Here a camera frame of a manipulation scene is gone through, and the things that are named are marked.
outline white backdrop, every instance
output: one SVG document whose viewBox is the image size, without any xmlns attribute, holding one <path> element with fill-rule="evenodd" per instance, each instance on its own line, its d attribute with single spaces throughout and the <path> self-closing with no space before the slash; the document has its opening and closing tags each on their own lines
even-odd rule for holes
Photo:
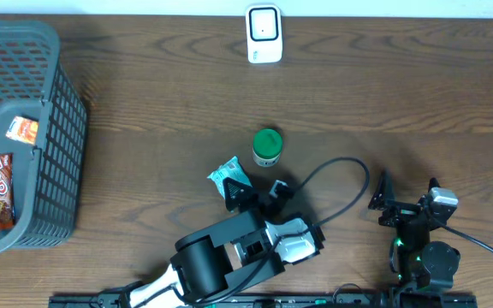
<svg viewBox="0 0 493 308">
<path fill-rule="evenodd" d="M 0 0 L 0 13 L 243 15 L 248 0 Z M 493 0 L 273 0 L 287 16 L 493 18 Z"/>
</svg>

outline red candy wrapper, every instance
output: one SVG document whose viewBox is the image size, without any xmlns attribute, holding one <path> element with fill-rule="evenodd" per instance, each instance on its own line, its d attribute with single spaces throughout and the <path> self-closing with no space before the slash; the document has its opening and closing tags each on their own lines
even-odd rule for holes
<svg viewBox="0 0 493 308">
<path fill-rule="evenodd" d="M 12 185 L 12 154 L 2 154 L 0 155 L 0 230 L 12 228 L 15 225 Z"/>
</svg>

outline wooden table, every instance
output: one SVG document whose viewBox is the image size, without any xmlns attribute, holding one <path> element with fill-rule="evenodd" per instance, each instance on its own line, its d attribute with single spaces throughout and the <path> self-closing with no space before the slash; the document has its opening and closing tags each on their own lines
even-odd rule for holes
<svg viewBox="0 0 493 308">
<path fill-rule="evenodd" d="M 346 155 L 370 166 L 371 192 L 388 168 L 404 201 L 436 176 L 460 198 L 449 225 L 493 246 L 493 21 L 284 18 L 283 59 L 251 65 L 243 18 L 0 19 L 51 24 L 91 110 L 77 229 L 58 248 L 0 255 L 1 307 L 157 277 L 178 239 L 231 216 L 206 176 L 235 155 L 262 190 Z M 270 169 L 252 160 L 262 127 L 285 139 Z M 359 167 L 336 165 L 291 208 L 320 219 L 361 184 Z M 377 224 L 369 198 L 324 227 L 321 256 L 249 291 L 396 282 L 394 230 Z M 446 231 L 431 237 L 461 252 L 454 290 L 493 307 L 493 255 Z"/>
</svg>

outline jar with green lid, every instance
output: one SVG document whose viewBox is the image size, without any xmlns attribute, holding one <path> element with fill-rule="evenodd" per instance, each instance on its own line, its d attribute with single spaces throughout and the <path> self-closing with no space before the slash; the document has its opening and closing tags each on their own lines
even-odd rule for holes
<svg viewBox="0 0 493 308">
<path fill-rule="evenodd" d="M 254 162 L 262 167 L 271 167 L 279 161 L 282 137 L 273 129 L 262 129 L 254 135 L 252 154 Z"/>
</svg>

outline gray basket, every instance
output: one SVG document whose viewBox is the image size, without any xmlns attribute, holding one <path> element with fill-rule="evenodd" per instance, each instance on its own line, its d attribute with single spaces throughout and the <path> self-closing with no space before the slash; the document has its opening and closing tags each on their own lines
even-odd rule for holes
<svg viewBox="0 0 493 308">
<path fill-rule="evenodd" d="M 13 153 L 15 226 L 0 252 L 57 246 L 71 235 L 86 138 L 86 109 L 59 62 L 56 32 L 0 22 L 0 154 Z M 5 132 L 15 116 L 39 121 L 35 146 Z"/>
</svg>

